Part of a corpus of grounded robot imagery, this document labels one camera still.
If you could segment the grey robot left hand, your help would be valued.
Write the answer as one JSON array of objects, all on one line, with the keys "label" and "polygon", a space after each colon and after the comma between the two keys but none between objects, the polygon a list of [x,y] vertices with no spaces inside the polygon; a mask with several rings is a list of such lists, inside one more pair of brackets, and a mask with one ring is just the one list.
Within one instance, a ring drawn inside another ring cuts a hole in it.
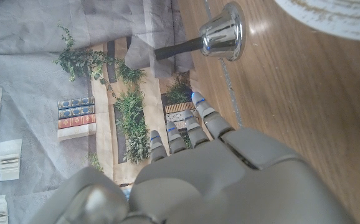
[{"label": "grey robot left hand", "polygon": [[168,146],[151,133],[151,162],[129,195],[86,167],[32,223],[354,223],[296,151],[257,130],[234,129],[198,92],[192,102],[203,124],[185,112],[190,149],[168,123]]}]

